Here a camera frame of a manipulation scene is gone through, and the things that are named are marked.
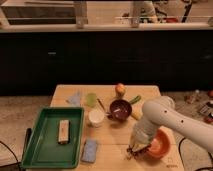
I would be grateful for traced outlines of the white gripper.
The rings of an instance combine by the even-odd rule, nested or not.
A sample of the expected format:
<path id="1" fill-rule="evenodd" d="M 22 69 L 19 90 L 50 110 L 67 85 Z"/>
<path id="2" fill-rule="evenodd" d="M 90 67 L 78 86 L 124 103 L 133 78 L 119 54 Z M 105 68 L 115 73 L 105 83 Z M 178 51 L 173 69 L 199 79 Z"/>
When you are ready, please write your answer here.
<path id="1" fill-rule="evenodd" d="M 153 131 L 146 132 L 141 125 L 135 124 L 130 136 L 129 146 L 131 149 L 144 149 L 150 145 L 154 135 Z"/>

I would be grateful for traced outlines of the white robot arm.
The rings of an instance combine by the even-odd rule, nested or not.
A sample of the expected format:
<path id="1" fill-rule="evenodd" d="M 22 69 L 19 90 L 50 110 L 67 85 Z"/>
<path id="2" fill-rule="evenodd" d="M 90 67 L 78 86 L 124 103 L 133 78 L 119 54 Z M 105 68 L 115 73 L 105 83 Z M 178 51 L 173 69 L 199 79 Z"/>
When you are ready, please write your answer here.
<path id="1" fill-rule="evenodd" d="M 174 100 L 160 96 L 142 105 L 142 117 L 134 124 L 130 138 L 133 152 L 146 149 L 161 127 L 172 129 L 213 153 L 213 126 L 186 117 L 175 110 Z"/>

